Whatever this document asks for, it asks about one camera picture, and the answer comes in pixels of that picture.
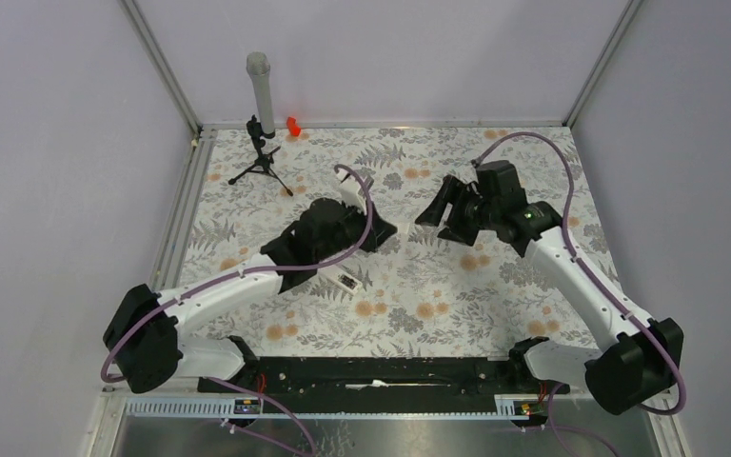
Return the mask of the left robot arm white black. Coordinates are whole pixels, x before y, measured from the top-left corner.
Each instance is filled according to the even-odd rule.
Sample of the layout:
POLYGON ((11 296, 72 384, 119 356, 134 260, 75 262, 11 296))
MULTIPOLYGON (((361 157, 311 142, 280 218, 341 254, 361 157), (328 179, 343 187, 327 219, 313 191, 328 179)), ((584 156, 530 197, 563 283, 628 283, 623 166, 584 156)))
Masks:
POLYGON ((321 198, 236 268, 163 291, 133 287, 103 335, 106 364, 119 372, 104 371, 102 377, 125 382, 136 394, 172 378, 214 377, 233 390, 247 390, 257 378, 252 352, 230 337, 196 338, 194 331, 236 308, 296 288, 359 250, 375 252, 397 232, 376 209, 321 198))

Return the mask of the white remote control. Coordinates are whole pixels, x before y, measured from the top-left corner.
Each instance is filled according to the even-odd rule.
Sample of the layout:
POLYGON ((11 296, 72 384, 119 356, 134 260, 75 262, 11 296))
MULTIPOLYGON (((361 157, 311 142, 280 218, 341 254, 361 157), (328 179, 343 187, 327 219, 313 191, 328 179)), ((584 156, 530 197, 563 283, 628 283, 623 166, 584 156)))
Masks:
POLYGON ((322 269, 320 274, 336 288, 349 295, 356 295, 362 288, 362 283, 343 270, 322 269))

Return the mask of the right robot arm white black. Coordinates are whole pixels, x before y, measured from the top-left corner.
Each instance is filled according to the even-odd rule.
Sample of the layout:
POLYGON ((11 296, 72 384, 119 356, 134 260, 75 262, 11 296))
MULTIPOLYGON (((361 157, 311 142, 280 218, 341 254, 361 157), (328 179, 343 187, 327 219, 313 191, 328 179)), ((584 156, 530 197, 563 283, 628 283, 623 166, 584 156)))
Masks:
POLYGON ((596 348, 530 338, 514 349, 507 377, 512 387, 530 392, 543 381, 585 388, 606 412, 620 415, 680 383, 684 334, 671 318, 661 321, 630 301, 586 259, 545 201, 531 203, 516 168, 505 160, 476 166, 476 180, 447 175, 416 218, 437 227, 439 238, 473 246, 491 231, 543 274, 576 310, 596 348))

